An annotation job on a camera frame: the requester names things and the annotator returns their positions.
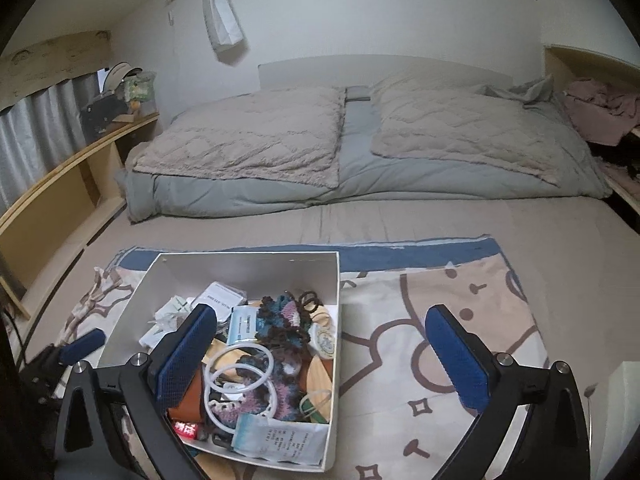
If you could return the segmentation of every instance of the curtain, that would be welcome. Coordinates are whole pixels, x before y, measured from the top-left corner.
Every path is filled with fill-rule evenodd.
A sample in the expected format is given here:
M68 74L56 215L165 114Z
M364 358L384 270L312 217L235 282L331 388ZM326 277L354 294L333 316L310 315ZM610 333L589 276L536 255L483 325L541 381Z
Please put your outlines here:
M0 112L0 215L82 150L80 109L100 93L95 73L31 94Z

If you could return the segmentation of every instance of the beige bed sheet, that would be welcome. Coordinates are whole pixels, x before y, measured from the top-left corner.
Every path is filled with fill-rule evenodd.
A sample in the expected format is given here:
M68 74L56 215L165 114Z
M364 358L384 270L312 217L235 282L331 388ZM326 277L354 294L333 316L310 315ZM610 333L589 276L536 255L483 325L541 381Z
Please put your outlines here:
M623 360L640 360L640 237L593 198L351 202L229 218L119 216L62 283L28 356L54 341L86 292L94 266L131 246L237 246L493 236L520 277L551 360L573 368L581 391Z

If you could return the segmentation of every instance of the gray bedding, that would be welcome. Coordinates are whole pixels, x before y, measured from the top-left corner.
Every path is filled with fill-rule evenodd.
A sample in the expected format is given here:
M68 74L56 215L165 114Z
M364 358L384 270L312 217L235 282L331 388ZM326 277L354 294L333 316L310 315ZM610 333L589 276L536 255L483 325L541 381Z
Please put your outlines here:
M562 119L551 104L532 113ZM380 117L369 101L346 104L335 189L256 178L211 180L123 171L131 221L154 215L246 216L351 200L603 198L610 192L588 153L562 151L558 184L530 174L454 160L384 158L370 152Z

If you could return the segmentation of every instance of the brown leather pouch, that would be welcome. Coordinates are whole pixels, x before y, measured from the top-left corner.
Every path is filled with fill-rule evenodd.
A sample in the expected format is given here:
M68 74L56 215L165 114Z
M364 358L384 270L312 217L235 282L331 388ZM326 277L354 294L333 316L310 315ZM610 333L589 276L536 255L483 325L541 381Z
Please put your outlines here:
M180 422L204 422L202 393L202 368L198 367L180 404L169 408L169 418Z

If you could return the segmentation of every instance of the quilted blanket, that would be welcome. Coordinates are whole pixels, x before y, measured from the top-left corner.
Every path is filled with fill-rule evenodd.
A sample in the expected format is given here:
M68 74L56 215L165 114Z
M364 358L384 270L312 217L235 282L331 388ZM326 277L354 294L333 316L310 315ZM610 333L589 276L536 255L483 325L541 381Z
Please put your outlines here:
M200 454L217 480L426 480L433 477L472 424L424 335L424 316L437 303L490 350L522 365L548 359L518 279L490 237L411 244L289 246L265 250L340 252L343 307L337 457L324 474L257 468ZM95 326L108 335L146 269L159 253L120 253L96 273L91 293L67 320L70 341ZM96 364L99 350L89 361ZM526 417L521 406L487 479L503 470ZM130 420L122 429L149 478L157 478Z
M382 126L371 143L375 155L489 164L554 185L563 160L558 139L575 136L521 102L471 89L392 89L378 106Z
M139 154L135 171L263 178L334 188L344 89L263 90L187 110Z

